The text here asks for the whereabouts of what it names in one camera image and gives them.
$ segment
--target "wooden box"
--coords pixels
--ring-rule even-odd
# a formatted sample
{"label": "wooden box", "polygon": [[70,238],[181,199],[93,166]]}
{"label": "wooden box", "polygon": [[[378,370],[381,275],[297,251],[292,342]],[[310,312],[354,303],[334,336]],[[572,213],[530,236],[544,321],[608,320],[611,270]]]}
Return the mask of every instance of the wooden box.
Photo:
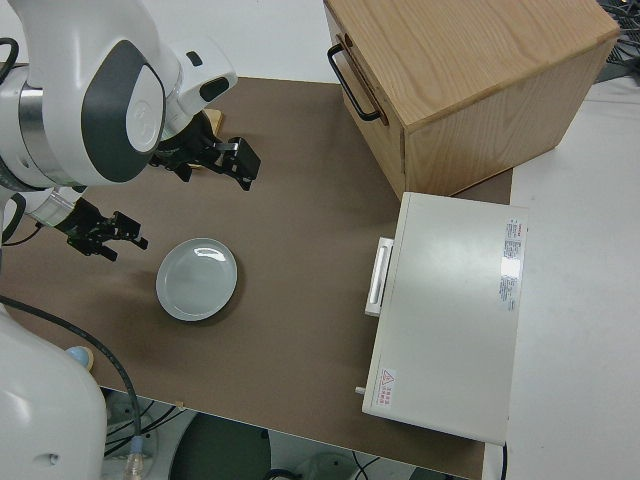
{"label": "wooden box", "polygon": [[345,104],[398,196],[555,147],[618,35],[594,0],[324,1]]}

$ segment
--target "white handle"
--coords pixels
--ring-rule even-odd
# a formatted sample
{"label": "white handle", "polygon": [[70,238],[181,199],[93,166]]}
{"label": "white handle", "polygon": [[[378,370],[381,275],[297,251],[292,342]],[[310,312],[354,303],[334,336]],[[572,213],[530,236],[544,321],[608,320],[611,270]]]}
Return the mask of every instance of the white handle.
{"label": "white handle", "polygon": [[384,294],[384,285],[387,281],[387,271],[389,269],[389,261],[391,260],[392,248],[393,240],[391,238],[380,238],[380,240],[378,240],[378,251],[373,264],[373,272],[371,273],[371,285],[369,286],[367,305],[364,309],[367,315],[373,317],[379,317],[380,310],[382,309],[382,297]]}

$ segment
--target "sticker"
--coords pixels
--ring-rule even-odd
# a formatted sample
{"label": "sticker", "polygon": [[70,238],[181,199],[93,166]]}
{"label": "sticker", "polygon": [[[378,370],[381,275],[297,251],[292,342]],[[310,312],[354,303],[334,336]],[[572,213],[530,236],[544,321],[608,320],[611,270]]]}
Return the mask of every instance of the sticker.
{"label": "sticker", "polygon": [[526,228],[520,220],[512,218],[507,223],[504,234],[498,295],[501,307],[510,312],[518,306],[522,274],[522,240]]}
{"label": "sticker", "polygon": [[378,407],[390,407],[393,398],[393,387],[396,384],[396,371],[390,368],[381,368],[378,375],[376,393],[376,405]]}

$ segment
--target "warning label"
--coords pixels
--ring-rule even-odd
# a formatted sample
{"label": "warning label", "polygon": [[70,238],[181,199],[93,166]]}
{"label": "warning label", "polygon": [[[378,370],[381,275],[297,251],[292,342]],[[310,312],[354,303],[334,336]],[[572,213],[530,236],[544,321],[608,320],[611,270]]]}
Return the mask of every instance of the warning label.
{"label": "warning label", "polygon": [[379,407],[390,407],[393,400],[393,387],[396,383],[396,371],[390,368],[381,368],[378,375],[378,391],[376,394],[376,405]]}

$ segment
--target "red triangle warning sign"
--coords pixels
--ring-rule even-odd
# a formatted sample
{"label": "red triangle warning sign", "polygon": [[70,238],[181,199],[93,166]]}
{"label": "red triangle warning sign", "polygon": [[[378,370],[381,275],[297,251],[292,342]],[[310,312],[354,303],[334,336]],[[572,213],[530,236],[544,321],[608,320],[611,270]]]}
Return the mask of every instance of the red triangle warning sign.
{"label": "red triangle warning sign", "polygon": [[393,376],[387,371],[382,370],[382,385],[386,385],[387,383],[391,383],[395,380]]}

